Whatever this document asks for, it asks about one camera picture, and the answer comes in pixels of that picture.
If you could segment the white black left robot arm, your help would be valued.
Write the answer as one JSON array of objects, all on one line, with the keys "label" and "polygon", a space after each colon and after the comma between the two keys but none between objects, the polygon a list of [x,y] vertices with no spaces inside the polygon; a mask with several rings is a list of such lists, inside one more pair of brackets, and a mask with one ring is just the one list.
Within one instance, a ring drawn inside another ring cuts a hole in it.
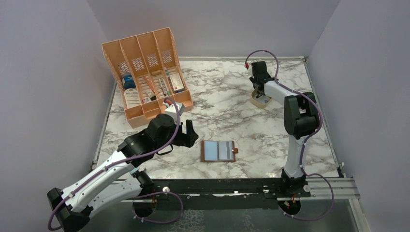
[{"label": "white black left robot arm", "polygon": [[145,129],[126,137],[105,163],[74,184],[47,193],[52,209],[48,229],[77,232],[114,203],[163,194],[138,168],[155,155],[164,155],[164,148],[192,147],[198,138],[191,120],[183,123],[180,116],[157,115]]}]

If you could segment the brown leather card holder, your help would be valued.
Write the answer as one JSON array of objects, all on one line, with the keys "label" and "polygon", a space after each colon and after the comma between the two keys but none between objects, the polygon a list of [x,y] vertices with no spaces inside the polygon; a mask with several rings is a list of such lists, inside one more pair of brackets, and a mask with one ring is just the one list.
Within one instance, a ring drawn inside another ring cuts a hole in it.
[{"label": "brown leather card holder", "polygon": [[234,141],[201,141],[201,162],[236,162]]}]

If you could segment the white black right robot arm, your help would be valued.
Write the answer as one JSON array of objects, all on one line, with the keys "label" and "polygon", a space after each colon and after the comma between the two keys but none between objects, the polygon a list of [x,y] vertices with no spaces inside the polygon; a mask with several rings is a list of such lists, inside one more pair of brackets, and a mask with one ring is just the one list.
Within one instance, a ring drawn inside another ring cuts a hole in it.
[{"label": "white black right robot arm", "polygon": [[315,96],[312,92],[300,93],[279,83],[268,73],[265,61],[246,63],[245,67],[256,93],[253,98],[273,99],[284,107],[283,123],[289,135],[289,149],[279,191],[290,197],[305,185],[307,140],[321,127]]}]

